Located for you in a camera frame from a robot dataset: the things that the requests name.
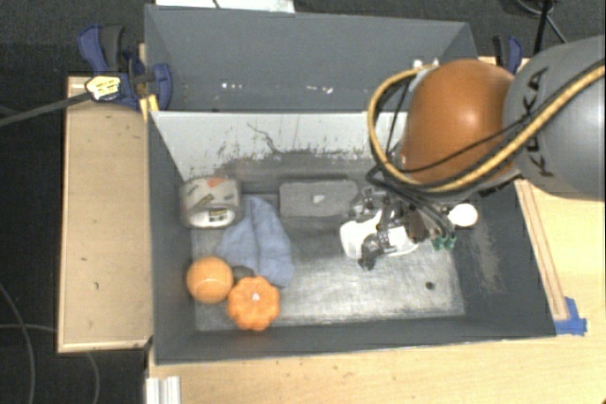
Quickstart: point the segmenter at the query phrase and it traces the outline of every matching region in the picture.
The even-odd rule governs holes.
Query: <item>wooden table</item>
[[[70,95],[83,79],[70,79]],[[58,347],[132,348],[152,334],[144,122],[87,102],[66,115]],[[585,337],[474,343],[279,360],[155,366],[194,403],[599,404],[606,399],[604,204],[518,191],[552,311],[561,292],[588,319]]]

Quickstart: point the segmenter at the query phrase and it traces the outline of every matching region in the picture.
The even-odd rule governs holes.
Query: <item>black carpet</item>
[[[34,108],[64,96],[70,71],[87,65],[76,46],[92,23],[121,24],[126,42],[143,40],[143,5],[153,0],[0,0],[0,105]],[[467,21],[481,54],[495,34],[517,37],[529,55],[538,21],[512,0],[295,0],[299,11],[362,13]],[[569,40],[604,33],[604,0],[561,0],[553,19]],[[557,38],[547,29],[545,45]],[[49,114],[0,129],[0,283],[24,320],[54,325],[57,312],[62,198],[62,115]],[[0,325],[13,324],[0,301]],[[36,401],[90,402],[92,370],[82,357],[57,357],[54,339],[32,332],[38,361]],[[96,355],[99,402],[142,399],[140,351]],[[27,353],[22,336],[0,331],[0,402],[27,402]]]

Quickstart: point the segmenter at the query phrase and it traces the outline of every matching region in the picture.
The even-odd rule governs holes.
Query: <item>gray block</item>
[[[349,205],[358,191],[358,185],[347,179],[282,184],[280,216],[324,218],[344,215],[349,212]]]

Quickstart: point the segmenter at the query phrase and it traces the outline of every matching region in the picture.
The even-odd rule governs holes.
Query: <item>clamp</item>
[[[155,64],[150,73],[134,50],[121,49],[122,26],[86,27],[78,36],[82,57],[95,76],[86,83],[86,91],[95,101],[111,101],[133,110],[139,99],[156,95],[160,110],[166,110],[172,96],[169,66]]]

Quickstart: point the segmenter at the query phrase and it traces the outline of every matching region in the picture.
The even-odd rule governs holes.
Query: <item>wooden board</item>
[[[86,79],[71,78],[68,95]],[[65,119],[60,352],[143,346],[152,333],[141,114],[84,102]]]

